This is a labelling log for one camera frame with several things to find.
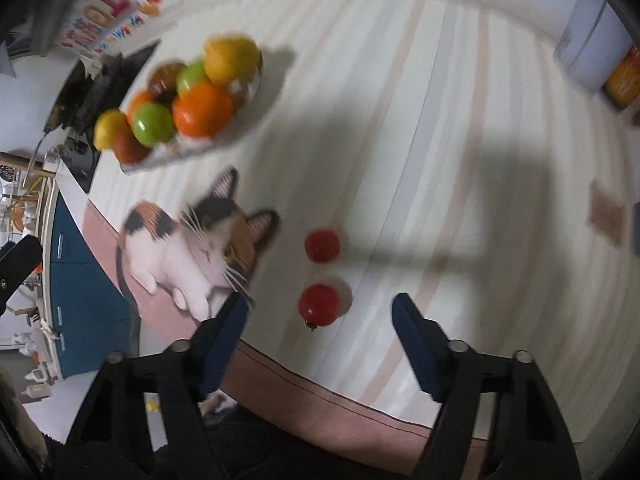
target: red tomato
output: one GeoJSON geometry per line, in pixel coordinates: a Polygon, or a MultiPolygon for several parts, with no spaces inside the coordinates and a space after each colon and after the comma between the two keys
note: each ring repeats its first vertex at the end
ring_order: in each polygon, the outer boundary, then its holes
{"type": "Polygon", "coordinates": [[[306,325],[311,329],[318,326],[331,325],[338,319],[340,296],[328,285],[311,285],[307,287],[298,301],[298,312],[306,325]]]}
{"type": "Polygon", "coordinates": [[[340,255],[340,238],[331,229],[311,231],[305,238],[305,252],[316,264],[332,262],[340,255]]]}

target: dish rack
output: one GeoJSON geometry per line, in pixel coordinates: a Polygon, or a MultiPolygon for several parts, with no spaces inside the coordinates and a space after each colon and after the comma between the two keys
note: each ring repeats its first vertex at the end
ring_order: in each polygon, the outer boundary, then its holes
{"type": "Polygon", "coordinates": [[[26,170],[0,166],[2,193],[0,196],[0,246],[17,242],[23,235],[38,233],[45,178],[36,176],[24,190],[20,183],[26,170]]]}

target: drawer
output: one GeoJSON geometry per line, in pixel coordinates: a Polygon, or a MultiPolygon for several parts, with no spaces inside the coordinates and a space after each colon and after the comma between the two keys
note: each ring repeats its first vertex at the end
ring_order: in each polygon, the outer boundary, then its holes
{"type": "Polygon", "coordinates": [[[51,262],[94,263],[95,258],[80,234],[62,195],[58,195],[51,232],[51,262]]]}
{"type": "Polygon", "coordinates": [[[108,355],[129,350],[127,320],[108,325],[69,326],[59,331],[56,341],[58,362],[64,378],[99,370],[108,355]]]}
{"type": "Polygon", "coordinates": [[[130,319],[129,304],[97,263],[53,263],[49,280],[54,330],[130,319]]]}

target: calico cat figurine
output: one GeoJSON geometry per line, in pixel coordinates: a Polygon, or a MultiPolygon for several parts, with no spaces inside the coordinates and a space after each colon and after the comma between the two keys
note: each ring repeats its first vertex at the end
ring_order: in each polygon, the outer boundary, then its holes
{"type": "Polygon", "coordinates": [[[135,299],[124,279],[123,258],[150,294],[163,288],[199,321],[214,316],[230,290],[248,297],[257,257],[280,219],[272,210],[245,215],[233,200],[237,186],[238,171],[227,168],[179,221],[151,202],[131,211],[116,250],[118,284],[130,303],[135,299]]]}

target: yellow fruit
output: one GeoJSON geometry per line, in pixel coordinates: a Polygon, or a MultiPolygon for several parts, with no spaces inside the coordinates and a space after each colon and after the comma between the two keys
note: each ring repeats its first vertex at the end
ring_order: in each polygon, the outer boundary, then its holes
{"type": "Polygon", "coordinates": [[[94,126],[94,146],[101,152],[102,150],[110,150],[113,145],[115,136],[129,130],[127,116],[117,108],[103,112],[94,126]]]}
{"type": "Polygon", "coordinates": [[[204,45],[204,72],[212,83],[226,85],[249,78],[260,65],[260,49],[251,38],[223,36],[204,45]]]}

